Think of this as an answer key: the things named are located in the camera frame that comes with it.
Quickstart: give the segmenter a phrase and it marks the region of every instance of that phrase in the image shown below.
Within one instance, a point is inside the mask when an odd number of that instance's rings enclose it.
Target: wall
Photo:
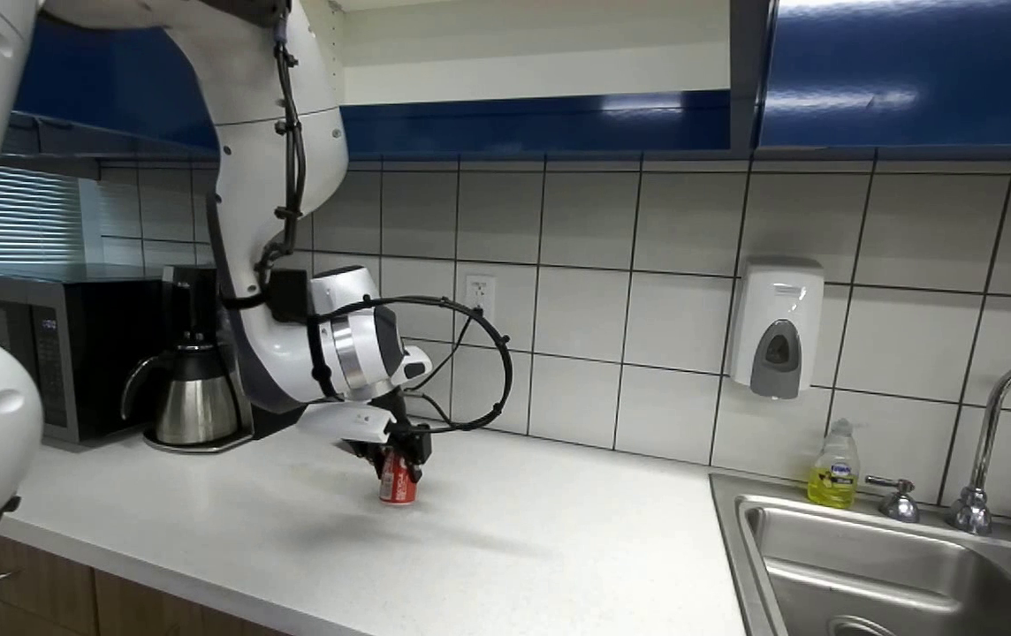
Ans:
[[[195,171],[84,189],[92,260],[203,261]],[[848,416],[867,474],[955,500],[982,401],[1011,369],[1011,160],[632,160],[357,168],[299,267],[367,267],[380,294],[493,283],[516,394],[500,432],[799,476]],[[724,379],[735,276],[755,254],[827,271],[817,388],[791,405]],[[440,356],[451,323],[404,315]],[[463,346],[432,388],[460,416],[499,388]],[[991,474],[1011,511],[1011,413]]]

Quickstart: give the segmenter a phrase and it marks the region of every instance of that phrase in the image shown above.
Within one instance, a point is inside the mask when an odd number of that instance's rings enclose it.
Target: kitchen counter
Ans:
[[[0,535],[286,634],[743,636],[702,470],[450,435],[414,506],[289,428],[227,458],[37,448]]]

